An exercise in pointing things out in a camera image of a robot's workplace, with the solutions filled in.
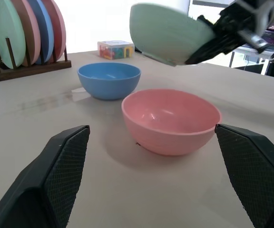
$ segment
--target blue bowl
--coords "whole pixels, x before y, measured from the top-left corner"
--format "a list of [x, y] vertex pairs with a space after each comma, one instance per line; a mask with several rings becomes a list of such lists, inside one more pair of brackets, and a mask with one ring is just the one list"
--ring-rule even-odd
[[124, 63], [94, 63], [82, 66], [78, 75], [85, 90], [94, 98], [117, 100], [134, 91], [141, 71]]

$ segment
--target blue plate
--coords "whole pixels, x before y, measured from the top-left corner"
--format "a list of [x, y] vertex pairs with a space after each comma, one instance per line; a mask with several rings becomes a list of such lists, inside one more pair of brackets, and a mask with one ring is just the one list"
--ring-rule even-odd
[[116, 100], [134, 91], [141, 71], [124, 63], [94, 63], [82, 66], [78, 75], [85, 90], [93, 97]]
[[[47, 62], [52, 55], [54, 46], [54, 36], [51, 20], [41, 0], [28, 0], [28, 2], [38, 21], [44, 62]], [[41, 57], [38, 58], [36, 64], [41, 64]]]

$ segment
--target textured rubber pad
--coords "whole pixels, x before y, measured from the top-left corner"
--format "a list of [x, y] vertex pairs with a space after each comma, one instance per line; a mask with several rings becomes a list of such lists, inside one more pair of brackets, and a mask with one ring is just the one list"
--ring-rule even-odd
[[79, 190], [90, 130], [52, 137], [0, 201], [0, 228], [65, 228]]
[[218, 125], [215, 132], [230, 182], [254, 227], [274, 228], [274, 145], [245, 129]]

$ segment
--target white table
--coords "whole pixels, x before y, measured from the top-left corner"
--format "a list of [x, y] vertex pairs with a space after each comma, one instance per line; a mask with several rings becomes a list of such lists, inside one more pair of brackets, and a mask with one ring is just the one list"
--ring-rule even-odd
[[229, 67], [232, 66], [232, 62], [233, 62], [233, 59], [234, 59], [235, 52], [263, 59], [264, 60], [264, 66], [263, 66], [263, 69], [262, 69], [262, 72], [261, 72], [262, 75], [266, 74], [267, 69], [268, 69], [269, 64], [270, 64], [269, 59], [271, 59], [271, 55], [274, 53], [272, 51], [264, 51], [261, 54], [258, 54], [257, 50], [255, 50], [253, 48], [239, 47], [239, 48], [235, 49], [232, 52]]
[[[59, 132], [89, 124], [82, 183], [69, 228], [252, 228], [229, 181], [214, 137], [186, 157], [155, 155], [136, 145], [121, 101], [81, 89], [76, 70], [105, 61], [69, 55], [72, 69], [0, 82], [0, 199], [19, 172]], [[119, 60], [142, 70], [137, 90], [175, 88], [215, 104], [223, 122], [274, 143], [274, 78], [211, 64], [170, 67], [140, 55]]]

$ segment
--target bowl rim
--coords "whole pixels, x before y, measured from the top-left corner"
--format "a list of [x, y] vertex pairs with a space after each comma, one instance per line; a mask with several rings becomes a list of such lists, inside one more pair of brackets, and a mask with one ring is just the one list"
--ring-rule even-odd
[[[177, 91], [177, 92], [182, 92], [182, 93], [186, 93], [186, 94], [189, 94], [189, 95], [193, 95], [193, 96], [196, 96], [197, 98], [205, 101], [206, 103], [210, 104], [219, 114], [219, 121], [212, 127], [212, 128], [209, 128], [207, 130], [204, 130], [204, 131], [201, 131], [201, 132], [193, 132], [193, 133], [177, 133], [177, 132], [167, 132], [167, 131], [162, 131], [162, 130], [158, 130], [158, 129], [154, 129], [154, 128], [150, 128], [148, 126], [145, 126], [143, 124], [140, 124], [140, 123], [137, 123], [136, 121], [133, 121], [133, 119], [127, 114], [127, 112], [125, 111], [124, 109], [124, 103], [126, 102], [127, 99], [129, 99], [133, 94], [135, 93], [139, 93], [139, 92], [144, 92], [144, 91], [149, 91], [149, 90], [169, 90], [169, 91]], [[181, 91], [181, 90], [177, 90], [177, 89], [145, 89], [145, 90], [139, 90], [139, 91], [136, 91], [136, 92], [133, 92], [131, 93], [130, 95], [128, 95], [126, 98], [124, 98], [124, 100], [122, 101], [122, 104], [121, 104], [121, 109], [122, 109], [122, 113], [125, 115], [126, 118], [128, 118], [131, 122], [133, 122], [134, 124], [137, 124], [138, 126], [140, 127], [143, 127], [143, 128], [146, 128], [148, 130], [151, 130], [151, 131], [154, 131], [154, 132], [157, 132], [157, 133], [163, 133], [163, 134], [171, 134], [171, 135], [200, 135], [200, 134], [205, 134], [205, 133], [208, 133], [208, 132], [211, 132], [211, 131], [214, 131], [215, 130], [215, 126], [217, 124], [220, 124], [222, 122], [222, 113], [218, 110], [218, 108], [215, 107], [215, 105], [213, 105], [212, 103], [208, 102], [207, 100], [195, 95], [195, 94], [191, 94], [191, 93], [187, 93], [185, 91]]]
[[[149, 7], [151, 7], [152, 9], [156, 9], [156, 10], [159, 9], [159, 14], [162, 14], [162, 15], [165, 15], [167, 13], [168, 16], [174, 16], [176, 14], [181, 19], [186, 20], [186, 23], [188, 23], [188, 26], [186, 28], [189, 28], [190, 26], [193, 26], [197, 30], [198, 34], [201, 35], [202, 38], [197, 39], [197, 37], [199, 37], [199, 36], [196, 36], [196, 38], [187, 36], [186, 33], [184, 33], [183, 31], [187, 32], [187, 31], [190, 31], [190, 30], [178, 29], [178, 31], [180, 31], [180, 36], [179, 37], [181, 39], [174, 38], [173, 41], [174, 42], [181, 42], [181, 43], [183, 41], [185, 41], [184, 42], [185, 43], [185, 48], [184, 49], [178, 50], [176, 53], [172, 52], [172, 49], [168, 48], [169, 40], [166, 38], [166, 40], [168, 42], [165, 44], [165, 46], [167, 46], [167, 47], [164, 49], [164, 54], [160, 51], [153, 51], [153, 48], [149, 48], [149, 47], [153, 46], [153, 45], [151, 45], [151, 43], [145, 43], [144, 41], [140, 42], [140, 39], [139, 38], [136, 39], [137, 36], [134, 35], [134, 34], [137, 34], [137, 33], [134, 33], [134, 32], [132, 33], [132, 31], [133, 31], [132, 28], [135, 27], [135, 24], [139, 24], [138, 22], [137, 23], [132, 23], [132, 21], [138, 21], [138, 20], [134, 20], [136, 18], [135, 13], [140, 12], [138, 7], [144, 7], [144, 6], [146, 6], [148, 9], [149, 9]], [[173, 7], [170, 7], [170, 6], [161, 5], [161, 4], [158, 4], [158, 3], [153, 3], [153, 2], [140, 2], [140, 3], [133, 4], [132, 7], [131, 7], [131, 14], [130, 14], [130, 19], [129, 20], [130, 20], [130, 34], [131, 34], [131, 38], [132, 38], [133, 43], [135, 44], [135, 46], [138, 47], [138, 49], [142, 53], [147, 53], [147, 55], [152, 56], [152, 58], [154, 58], [155, 61], [160, 61], [161, 62], [161, 60], [162, 60], [164, 64], [167, 64], [167, 65], [170, 65], [170, 66], [173, 66], [173, 67], [175, 67], [176, 65], [185, 65], [185, 62], [189, 58], [189, 55], [192, 55], [193, 53], [195, 53], [197, 51], [197, 48], [195, 49], [194, 47], [196, 47], [197, 45], [202, 46], [202, 45], [206, 44], [207, 42], [209, 42], [210, 40], [212, 40], [213, 38], [216, 37], [214, 32], [212, 33], [212, 30], [210, 29], [210, 26], [207, 25], [206, 23], [204, 23], [203, 21], [193, 19], [188, 14], [186, 14], [185, 12], [183, 12], [179, 9], [176, 9], [176, 8], [173, 8]], [[163, 21], [163, 22], [160, 21], [159, 23], [164, 25], [166, 22], [165, 21]], [[172, 55], [165, 54], [166, 50], [171, 51]]]
[[[93, 77], [88, 77], [86, 75], [83, 75], [81, 74], [79, 71], [82, 67], [85, 67], [85, 66], [89, 66], [89, 65], [96, 65], [96, 64], [117, 64], [117, 65], [128, 65], [130, 67], [134, 67], [136, 69], [139, 70], [139, 73], [136, 74], [135, 76], [132, 76], [132, 77], [128, 77], [128, 78], [117, 78], [117, 79], [112, 79], [112, 80], [107, 80], [107, 79], [103, 79], [103, 78], [93, 78]], [[92, 79], [92, 80], [98, 80], [98, 81], [123, 81], [123, 80], [130, 80], [132, 78], [135, 78], [135, 77], [138, 77], [138, 76], [141, 76], [141, 70], [139, 67], [137, 66], [134, 66], [132, 64], [128, 64], [128, 63], [118, 63], [118, 62], [98, 62], [98, 63], [90, 63], [90, 64], [85, 64], [81, 67], [79, 67], [79, 69], [77, 70], [78, 72], [78, 75], [81, 76], [81, 77], [85, 77], [85, 78], [88, 78], [88, 79]]]

